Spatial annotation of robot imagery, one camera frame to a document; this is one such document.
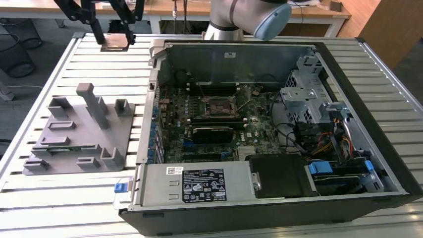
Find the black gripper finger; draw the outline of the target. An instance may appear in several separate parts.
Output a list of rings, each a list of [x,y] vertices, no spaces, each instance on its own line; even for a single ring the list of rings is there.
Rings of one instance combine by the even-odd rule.
[[[129,25],[134,24],[142,19],[144,13],[144,0],[137,0],[134,3],[134,9],[130,10],[126,2],[124,0],[110,0],[109,4],[112,9],[116,11],[120,18],[120,23],[117,20],[109,21],[108,33],[124,33],[126,36],[128,43],[132,45],[134,43],[134,34],[129,29]]]
[[[97,44],[105,43],[101,26],[96,18],[96,1],[81,0],[77,4],[73,0],[53,0],[59,10],[70,21],[80,21],[89,25]]]

